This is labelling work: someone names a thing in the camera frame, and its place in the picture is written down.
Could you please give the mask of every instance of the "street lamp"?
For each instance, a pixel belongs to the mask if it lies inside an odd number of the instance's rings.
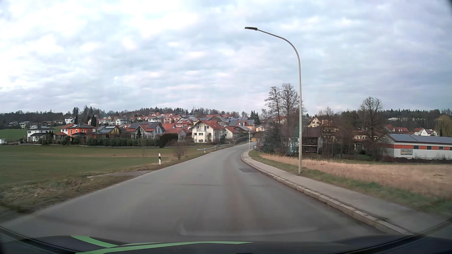
[[[292,48],[295,50],[295,53],[297,54],[297,58],[298,58],[298,88],[300,90],[300,121],[299,121],[299,125],[300,125],[300,135],[299,135],[300,141],[298,142],[298,174],[301,174],[301,154],[302,154],[301,141],[303,140],[302,139],[302,123],[303,123],[303,120],[302,120],[303,118],[302,117],[303,117],[303,112],[301,110],[301,63],[300,63],[300,56],[298,55],[298,51],[295,48],[295,46],[290,41],[288,41],[287,39],[285,39],[285,38],[283,38],[281,36],[278,36],[278,35],[275,35],[275,34],[272,34],[272,33],[266,32],[266,31],[259,30],[259,29],[255,28],[255,27],[245,27],[245,29],[259,31],[259,32],[263,32],[263,33],[269,34],[269,35],[274,36],[274,37],[278,37],[278,38],[286,41],[287,43],[289,43],[290,46],[292,46]]]

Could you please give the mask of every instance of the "guardrail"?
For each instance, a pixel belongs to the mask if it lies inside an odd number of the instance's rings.
[[[218,147],[222,147],[222,146],[229,146],[229,145],[231,145],[231,143],[224,144],[224,145],[216,145],[216,146],[211,147],[211,148],[200,148],[200,149],[196,149],[196,151],[204,151],[204,153],[206,153],[206,150],[210,150],[210,149],[218,148]]]

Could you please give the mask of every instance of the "sidewalk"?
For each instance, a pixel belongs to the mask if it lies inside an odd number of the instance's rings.
[[[419,233],[446,220],[355,191],[294,175],[255,161],[248,156],[248,151],[242,154],[242,161],[265,175],[385,233]]]

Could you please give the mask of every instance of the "green field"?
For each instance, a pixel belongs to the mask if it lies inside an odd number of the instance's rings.
[[[143,156],[141,148],[0,146],[0,221],[132,178],[96,175],[157,170],[204,155],[197,148],[187,146],[178,160],[171,147],[144,149]]]
[[[55,130],[54,133],[60,132],[61,127],[63,126],[57,126],[52,127]],[[18,141],[20,138],[25,137],[25,140],[27,139],[27,129],[3,129],[0,130],[0,138],[6,139],[6,141]]]

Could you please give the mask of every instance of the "road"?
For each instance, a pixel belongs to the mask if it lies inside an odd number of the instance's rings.
[[[248,144],[154,171],[3,226],[30,237],[125,242],[332,241],[377,230],[258,173]]]

